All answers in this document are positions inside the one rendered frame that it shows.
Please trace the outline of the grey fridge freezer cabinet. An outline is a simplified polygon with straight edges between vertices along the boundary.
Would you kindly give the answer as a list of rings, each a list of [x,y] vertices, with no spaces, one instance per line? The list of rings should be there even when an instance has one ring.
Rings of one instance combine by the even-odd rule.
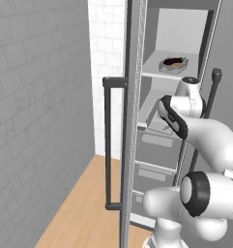
[[[198,55],[196,78],[203,79],[220,4],[221,0],[148,0],[142,67],[155,50],[194,53]],[[180,80],[145,77],[141,72],[137,132],[178,139],[159,118],[157,103],[162,96],[173,95]],[[180,179],[186,149],[182,141],[172,185]],[[155,219],[144,211],[142,199],[131,195],[131,223],[151,230]]]

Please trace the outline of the grey freezer drawer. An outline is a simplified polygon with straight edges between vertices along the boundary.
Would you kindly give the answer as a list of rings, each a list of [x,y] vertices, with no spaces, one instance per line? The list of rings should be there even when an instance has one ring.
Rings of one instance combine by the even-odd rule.
[[[135,161],[132,192],[143,196],[146,191],[154,188],[171,187],[176,172],[177,166],[159,166]]]
[[[135,160],[176,170],[182,141],[137,132]]]

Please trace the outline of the clear vegetable container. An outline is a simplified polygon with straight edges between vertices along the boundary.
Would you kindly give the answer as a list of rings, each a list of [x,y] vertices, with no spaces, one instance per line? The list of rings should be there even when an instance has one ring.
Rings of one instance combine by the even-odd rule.
[[[161,72],[164,72],[164,73],[168,73],[168,74],[173,74],[173,75],[178,75],[178,74],[180,74],[186,67],[187,67],[187,65],[188,65],[188,62],[189,62],[189,60],[187,59],[187,57],[186,57],[186,59],[183,61],[183,66],[182,67],[180,67],[180,68],[176,68],[176,67],[172,67],[171,65],[164,65],[163,64],[163,61],[164,60],[162,60],[160,63],[159,63],[159,70],[161,71]]]

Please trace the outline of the grey fridge door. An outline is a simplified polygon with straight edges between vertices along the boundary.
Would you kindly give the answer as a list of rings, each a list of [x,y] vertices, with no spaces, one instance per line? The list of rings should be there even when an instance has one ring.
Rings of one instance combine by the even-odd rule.
[[[212,87],[212,71],[220,68],[218,84],[210,118],[224,123],[233,131],[233,0],[222,0],[207,67],[201,85],[201,95],[208,101]]]

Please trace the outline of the white freezer rack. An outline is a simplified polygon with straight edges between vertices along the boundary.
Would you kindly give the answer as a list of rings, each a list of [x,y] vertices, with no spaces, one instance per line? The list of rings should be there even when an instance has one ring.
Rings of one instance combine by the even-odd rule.
[[[161,72],[159,64],[167,57],[186,57],[188,59],[187,67],[178,75]],[[180,80],[183,77],[197,77],[198,73],[198,55],[194,53],[182,53],[174,51],[155,50],[147,61],[143,64],[142,75],[152,78],[170,78]]]

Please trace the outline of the dark purple eggplant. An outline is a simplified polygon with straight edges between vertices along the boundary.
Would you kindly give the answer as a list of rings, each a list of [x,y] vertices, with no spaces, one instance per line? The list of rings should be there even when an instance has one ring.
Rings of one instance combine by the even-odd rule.
[[[186,57],[175,57],[175,58],[167,58],[163,61],[164,65],[172,65],[175,63],[183,63]]]

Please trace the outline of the grey open freezer door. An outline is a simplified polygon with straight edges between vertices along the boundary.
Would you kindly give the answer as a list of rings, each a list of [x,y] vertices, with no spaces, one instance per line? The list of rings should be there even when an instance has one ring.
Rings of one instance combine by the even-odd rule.
[[[122,122],[120,248],[128,248],[137,120],[140,101],[141,72],[148,0],[128,0],[125,52],[125,77]]]

